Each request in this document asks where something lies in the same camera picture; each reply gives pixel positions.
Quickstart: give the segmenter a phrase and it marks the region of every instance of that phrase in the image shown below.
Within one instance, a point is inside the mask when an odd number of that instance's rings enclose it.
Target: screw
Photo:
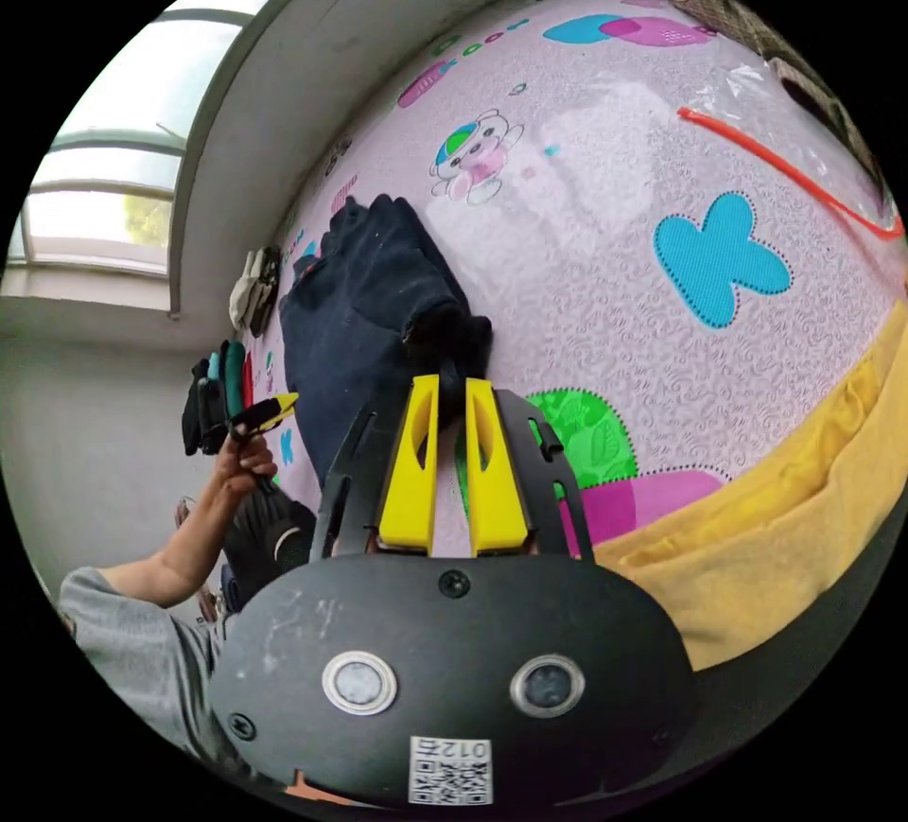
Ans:
[[[462,598],[470,590],[470,580],[459,569],[449,569],[438,580],[438,590],[447,598]]]
[[[227,719],[227,724],[238,740],[249,741],[255,739],[255,725],[245,715],[234,712]]]

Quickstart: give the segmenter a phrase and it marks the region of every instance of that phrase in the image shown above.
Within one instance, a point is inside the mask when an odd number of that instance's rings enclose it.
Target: green leaf print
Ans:
[[[527,400],[542,411],[565,446],[565,455],[581,490],[638,474],[634,448],[615,411],[586,390],[552,390]],[[455,450],[463,509],[469,515],[466,489],[466,437],[462,430]]]

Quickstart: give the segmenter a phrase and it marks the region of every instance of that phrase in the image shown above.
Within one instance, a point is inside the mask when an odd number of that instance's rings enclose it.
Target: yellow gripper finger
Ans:
[[[267,419],[262,422],[258,427],[260,431],[269,431],[272,428],[276,428],[285,418],[288,418],[293,414],[293,410],[296,409],[296,401],[300,398],[299,394],[277,394],[271,398],[271,400],[276,401],[276,408],[280,411],[274,415],[272,418]]]
[[[425,455],[420,461],[420,451]],[[438,471],[438,375],[413,379],[378,538],[385,548],[432,549]]]
[[[473,556],[517,551],[527,523],[492,384],[466,382],[466,478]]]

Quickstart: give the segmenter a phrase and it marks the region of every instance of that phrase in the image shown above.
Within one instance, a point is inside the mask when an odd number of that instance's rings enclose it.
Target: sky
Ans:
[[[254,13],[266,1],[179,0],[171,8],[224,8]],[[99,76],[96,85],[67,117],[61,130],[160,131],[156,123],[161,121],[171,131],[185,137],[207,82],[236,32],[237,28],[232,26],[186,22],[146,28]],[[98,151],[93,151],[94,157],[69,157],[65,161],[60,155],[51,155],[44,161],[42,178],[135,182],[156,175],[160,179],[160,164],[148,159],[141,162],[142,157],[153,159],[157,155],[130,151],[131,157],[126,162],[127,158],[122,156],[126,151],[115,153],[120,155],[119,165],[115,165],[111,157],[105,161]],[[61,165],[65,174],[61,174]],[[125,228],[126,211],[119,195],[85,192],[33,195],[28,200],[28,219],[34,236],[130,241]]]

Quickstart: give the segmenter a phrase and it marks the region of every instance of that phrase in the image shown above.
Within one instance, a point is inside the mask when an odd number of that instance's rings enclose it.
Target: person's hand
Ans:
[[[273,479],[275,475],[277,465],[261,434],[256,434],[244,444],[238,444],[228,435],[215,458],[218,487],[236,498],[254,490],[258,476]]]

